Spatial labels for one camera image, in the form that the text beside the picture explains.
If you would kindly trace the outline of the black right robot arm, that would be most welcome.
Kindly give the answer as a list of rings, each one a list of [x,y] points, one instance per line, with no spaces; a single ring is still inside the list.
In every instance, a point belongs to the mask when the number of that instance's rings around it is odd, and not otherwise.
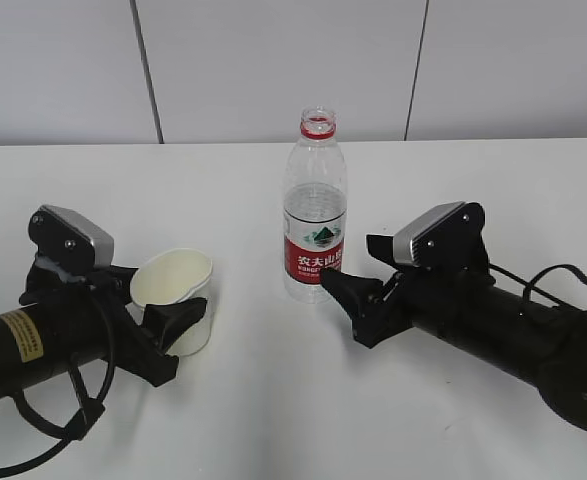
[[[455,260],[399,265],[388,281],[324,268],[320,283],[351,320],[353,339],[373,348],[419,329],[537,390],[569,424],[587,431],[587,309],[532,300],[495,285],[484,244]]]

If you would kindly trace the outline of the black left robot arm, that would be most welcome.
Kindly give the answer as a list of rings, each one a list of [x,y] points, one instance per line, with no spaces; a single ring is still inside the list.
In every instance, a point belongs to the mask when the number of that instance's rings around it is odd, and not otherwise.
[[[171,381],[179,360],[168,351],[204,317],[207,301],[151,304],[136,322],[128,310],[134,273],[111,266],[63,281],[32,266],[19,308],[0,314],[0,399],[94,360],[155,387]]]

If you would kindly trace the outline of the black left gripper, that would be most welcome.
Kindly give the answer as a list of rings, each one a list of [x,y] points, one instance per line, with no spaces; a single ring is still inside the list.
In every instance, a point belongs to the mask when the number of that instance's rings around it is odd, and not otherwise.
[[[179,359],[199,352],[208,343],[208,301],[195,297],[144,309],[136,323],[127,306],[132,302],[133,267],[111,265],[83,277],[63,280],[60,274],[33,265],[27,275],[23,305],[58,302],[77,313],[86,308],[106,329],[106,357],[155,387],[175,378]]]

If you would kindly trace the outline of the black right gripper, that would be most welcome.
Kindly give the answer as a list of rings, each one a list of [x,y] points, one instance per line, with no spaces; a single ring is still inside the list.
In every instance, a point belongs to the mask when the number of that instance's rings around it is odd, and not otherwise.
[[[366,247],[372,258],[398,269],[392,236],[367,234]],[[403,267],[383,284],[375,278],[321,270],[320,284],[351,319],[354,340],[372,348],[411,328],[442,336],[461,316],[469,296],[493,285],[493,276],[471,267]]]

